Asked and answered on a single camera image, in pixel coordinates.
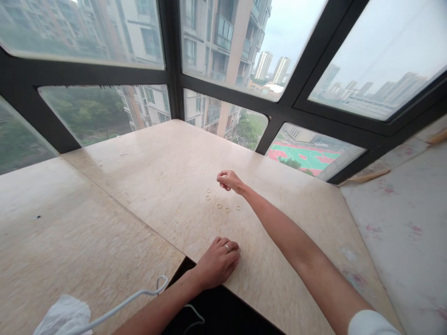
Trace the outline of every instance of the white sleeve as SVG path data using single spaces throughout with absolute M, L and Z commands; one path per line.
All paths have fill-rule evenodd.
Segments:
M 376 311 L 358 312 L 349 322 L 348 335 L 401 335 L 383 316 Z

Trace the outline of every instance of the foliage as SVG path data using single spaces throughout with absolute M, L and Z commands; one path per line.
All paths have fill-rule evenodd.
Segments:
M 289 158 L 279 158 L 279 161 L 287 166 L 290 166 L 291 168 L 294 168 L 296 170 L 298 170 L 301 167 L 301 163 L 297 162 L 296 160 Z
M 261 80 L 261 79 L 254 79 L 254 78 L 252 78 L 251 81 L 254 82 L 255 84 L 258 84 L 261 86 L 264 86 L 265 84 L 267 84 L 269 82 L 268 79 Z
M 11 118 L 0 123 L 0 174 L 52 157 L 53 155 L 20 121 Z
M 305 174 L 308 174 L 308 175 L 310 175 L 310 176 L 314 177 L 314 175 L 313 175 L 312 171 L 311 171 L 311 170 L 309 170 L 309 169 L 301 170 L 301 172 L 304 172 Z
M 247 110 L 243 109 L 236 126 L 238 143 L 250 150 L 255 150 L 267 124 L 268 121 L 265 116 L 248 114 Z
M 111 130 L 132 131 L 122 100 L 113 88 L 47 87 L 43 96 L 84 145 L 107 140 Z

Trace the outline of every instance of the white cloth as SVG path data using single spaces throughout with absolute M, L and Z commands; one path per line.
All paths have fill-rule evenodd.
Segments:
M 64 335 L 79 326 L 85 326 L 90 321 L 90 308 L 70 295 L 61 295 L 51 306 L 33 335 Z M 91 335 L 89 330 L 83 335 Z
M 348 335 L 401 335 L 382 315 L 372 310 L 358 312 L 349 322 Z

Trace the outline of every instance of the glass pane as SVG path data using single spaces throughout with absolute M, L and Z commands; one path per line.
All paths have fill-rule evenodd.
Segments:
M 309 100 L 385 121 L 447 69 L 447 1 L 371 0 Z
M 171 119 L 166 85 L 48 86 L 38 91 L 82 146 Z
M 156 0 L 0 1 L 0 44 L 24 58 L 164 69 Z
M 54 157 L 56 150 L 0 97 L 0 174 Z
M 364 151 L 355 145 L 285 123 L 265 155 L 327 181 Z
M 186 122 L 255 150 L 269 121 L 263 114 L 185 89 Z
M 183 72 L 278 101 L 327 0 L 179 1 Z

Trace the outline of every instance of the wall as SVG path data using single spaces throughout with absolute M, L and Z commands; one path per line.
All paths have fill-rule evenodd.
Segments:
M 408 335 L 447 334 L 447 142 L 340 189 Z

